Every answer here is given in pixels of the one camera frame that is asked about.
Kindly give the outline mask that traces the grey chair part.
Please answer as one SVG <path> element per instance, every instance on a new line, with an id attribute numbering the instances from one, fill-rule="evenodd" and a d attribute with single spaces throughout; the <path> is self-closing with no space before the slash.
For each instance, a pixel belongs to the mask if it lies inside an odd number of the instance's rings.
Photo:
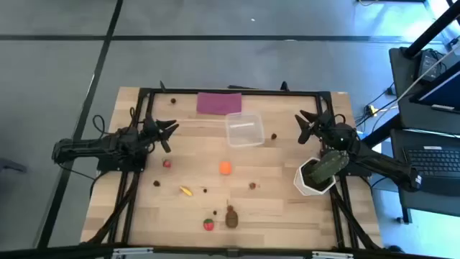
<path id="1" fill-rule="evenodd" d="M 3 170 L 14 170 L 21 173 L 27 172 L 27 167 L 6 158 L 0 158 L 0 172 Z"/>

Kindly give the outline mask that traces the green cactus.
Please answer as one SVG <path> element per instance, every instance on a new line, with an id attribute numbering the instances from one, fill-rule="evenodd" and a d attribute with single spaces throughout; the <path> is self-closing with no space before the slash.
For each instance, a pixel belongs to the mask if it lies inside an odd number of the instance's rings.
<path id="1" fill-rule="evenodd" d="M 332 150 L 312 167 L 309 177 L 314 183 L 323 183 L 345 168 L 348 163 L 349 155 L 345 150 Z"/>

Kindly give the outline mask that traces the black overhead beam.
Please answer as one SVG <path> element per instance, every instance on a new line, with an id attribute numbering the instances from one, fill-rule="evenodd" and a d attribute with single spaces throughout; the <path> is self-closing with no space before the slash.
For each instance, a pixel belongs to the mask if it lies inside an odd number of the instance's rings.
<path id="1" fill-rule="evenodd" d="M 130 247 L 122 243 L 83 244 L 66 247 L 46 247 L 27 250 L 0 251 L 0 259 L 94 259 L 112 256 L 115 248 Z M 394 253 L 388 250 L 364 250 L 355 248 L 334 248 L 332 250 L 281 250 L 281 249 L 252 249 L 252 248 L 212 248 L 212 247 L 153 247 L 158 254 L 204 254 L 221 255 L 227 258 L 241 256 L 286 256 L 311 259 L 313 251 L 330 251 L 350 253 L 354 259 L 448 259 L 425 255 Z"/>

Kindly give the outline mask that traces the folded purple cloth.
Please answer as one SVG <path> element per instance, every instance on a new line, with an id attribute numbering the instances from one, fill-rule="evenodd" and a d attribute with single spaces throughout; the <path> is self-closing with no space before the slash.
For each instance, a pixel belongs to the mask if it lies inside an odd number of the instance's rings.
<path id="1" fill-rule="evenodd" d="M 227 115 L 242 111 L 242 95 L 198 93 L 196 111 L 201 114 Z"/>

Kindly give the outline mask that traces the black diagonal desk beam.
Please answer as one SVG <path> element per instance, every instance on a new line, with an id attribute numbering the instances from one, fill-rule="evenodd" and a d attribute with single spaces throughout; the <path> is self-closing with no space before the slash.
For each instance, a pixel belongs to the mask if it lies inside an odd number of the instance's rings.
<path id="1" fill-rule="evenodd" d="M 382 141 L 386 140 L 390 136 L 391 130 L 400 130 L 401 129 L 401 120 L 400 115 L 395 115 L 392 119 L 389 119 L 382 126 L 374 130 L 370 135 L 362 139 L 362 142 L 365 143 L 368 147 L 374 147 L 380 144 Z"/>

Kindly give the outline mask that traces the black power adapter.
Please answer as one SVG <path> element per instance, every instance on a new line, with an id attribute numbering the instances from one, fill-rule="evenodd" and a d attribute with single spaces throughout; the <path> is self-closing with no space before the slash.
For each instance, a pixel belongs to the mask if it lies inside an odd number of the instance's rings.
<path id="1" fill-rule="evenodd" d="M 438 63 L 443 56 L 443 53 L 431 48 L 421 52 L 419 67 L 416 71 L 416 76 L 420 77 L 419 83 L 430 83 L 446 71 L 446 65 L 443 62 Z"/>

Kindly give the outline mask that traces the clear plastic tupperware container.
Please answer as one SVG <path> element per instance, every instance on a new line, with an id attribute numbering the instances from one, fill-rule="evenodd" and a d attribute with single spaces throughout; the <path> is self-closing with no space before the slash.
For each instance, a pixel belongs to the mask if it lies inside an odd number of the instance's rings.
<path id="1" fill-rule="evenodd" d="M 226 139 L 230 147 L 254 147 L 265 143 L 262 118 L 258 113 L 227 114 L 225 127 Z"/>

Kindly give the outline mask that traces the black metal table frame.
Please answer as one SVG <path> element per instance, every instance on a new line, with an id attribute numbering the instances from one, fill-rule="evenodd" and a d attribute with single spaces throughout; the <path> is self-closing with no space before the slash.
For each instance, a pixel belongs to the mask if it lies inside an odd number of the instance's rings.
<path id="1" fill-rule="evenodd" d="M 157 147 L 148 157 L 131 224 L 118 223 L 116 240 L 153 247 L 281 250 L 350 245 L 346 220 L 335 216 L 330 196 L 303 196 L 293 184 L 297 168 L 321 149 L 317 140 L 297 142 L 294 116 L 301 109 L 314 112 L 314 97 L 304 92 L 245 91 L 243 109 L 261 116 L 265 142 L 241 148 L 228 145 L 224 117 L 198 113 L 196 103 L 196 93 L 185 89 L 119 89 L 110 130 L 129 122 L 133 106 L 152 112 L 156 119 L 174 119 L 179 128 L 170 139 L 170 153 Z M 170 168 L 162 166 L 165 159 Z M 219 173 L 222 161 L 232 164 L 230 175 Z M 251 190 L 250 183 L 257 187 Z M 193 196 L 185 195 L 180 186 Z M 227 200 L 239 217 L 234 229 L 225 224 Z M 208 218 L 214 221 L 213 231 L 203 228 Z"/>

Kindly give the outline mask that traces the black diagonal pole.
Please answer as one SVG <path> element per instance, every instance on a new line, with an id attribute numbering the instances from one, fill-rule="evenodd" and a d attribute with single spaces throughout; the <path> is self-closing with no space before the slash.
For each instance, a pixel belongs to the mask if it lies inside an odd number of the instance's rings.
<path id="1" fill-rule="evenodd" d="M 460 0 L 449 8 L 407 49 L 403 51 L 406 58 L 415 57 L 431 40 L 446 29 L 450 23 L 460 18 Z"/>

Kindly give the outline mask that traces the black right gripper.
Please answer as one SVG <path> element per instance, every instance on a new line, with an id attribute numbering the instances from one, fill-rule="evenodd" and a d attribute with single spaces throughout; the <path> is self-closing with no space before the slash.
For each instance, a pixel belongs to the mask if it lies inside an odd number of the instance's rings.
<path id="1" fill-rule="evenodd" d="M 300 127 L 299 144 L 306 144 L 311 134 L 323 140 L 327 145 L 339 145 L 341 143 L 341 137 L 336 130 L 334 116 L 331 115 L 329 110 L 324 111 L 322 114 L 314 114 L 304 110 L 300 110 L 300 113 L 305 119 L 297 114 L 295 115 Z"/>

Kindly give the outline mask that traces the silver metal bracket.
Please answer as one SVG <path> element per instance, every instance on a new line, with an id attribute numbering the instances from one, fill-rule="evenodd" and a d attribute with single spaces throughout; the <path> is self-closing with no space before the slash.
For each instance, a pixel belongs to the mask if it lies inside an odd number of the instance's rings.
<path id="1" fill-rule="evenodd" d="M 153 247 L 123 247 L 113 250 L 111 259 L 127 259 L 130 255 L 147 255 L 153 254 Z"/>
<path id="2" fill-rule="evenodd" d="M 311 259 L 354 259 L 354 255 L 330 251 L 313 251 L 311 253 Z"/>

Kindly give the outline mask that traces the black laptop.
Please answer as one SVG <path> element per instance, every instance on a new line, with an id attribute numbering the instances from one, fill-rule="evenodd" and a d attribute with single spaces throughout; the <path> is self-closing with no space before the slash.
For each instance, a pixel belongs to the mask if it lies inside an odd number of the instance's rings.
<path id="1" fill-rule="evenodd" d="M 403 152 L 422 177 L 421 191 L 460 196 L 460 147 L 405 146 Z"/>

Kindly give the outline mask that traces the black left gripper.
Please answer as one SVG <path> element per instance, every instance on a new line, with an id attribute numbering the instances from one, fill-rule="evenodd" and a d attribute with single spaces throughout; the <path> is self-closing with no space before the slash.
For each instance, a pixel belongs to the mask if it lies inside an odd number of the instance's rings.
<path id="1" fill-rule="evenodd" d="M 166 153 L 170 153 L 171 148 L 167 140 L 163 140 L 162 137 L 170 137 L 178 127 L 179 124 L 176 120 L 160 121 L 153 119 L 152 115 L 148 114 L 143 121 L 142 144 L 147 145 L 160 142 L 163 150 Z"/>

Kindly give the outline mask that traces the black computer monitor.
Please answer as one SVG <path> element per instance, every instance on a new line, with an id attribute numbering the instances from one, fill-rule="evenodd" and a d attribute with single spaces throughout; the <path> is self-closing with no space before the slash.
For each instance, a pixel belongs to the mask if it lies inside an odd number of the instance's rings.
<path id="1" fill-rule="evenodd" d="M 460 60 L 417 91 L 410 102 L 460 114 Z"/>

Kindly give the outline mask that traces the white hexagonal plant pot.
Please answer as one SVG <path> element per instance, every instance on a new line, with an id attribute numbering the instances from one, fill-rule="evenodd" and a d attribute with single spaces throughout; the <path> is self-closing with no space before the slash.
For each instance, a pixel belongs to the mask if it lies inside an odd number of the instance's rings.
<path id="1" fill-rule="evenodd" d="M 314 183 L 312 180 L 308 179 L 304 171 L 309 171 L 319 161 L 320 160 L 317 158 L 310 157 L 296 170 L 293 184 L 303 196 L 323 195 L 336 184 L 334 176 L 323 183 Z"/>

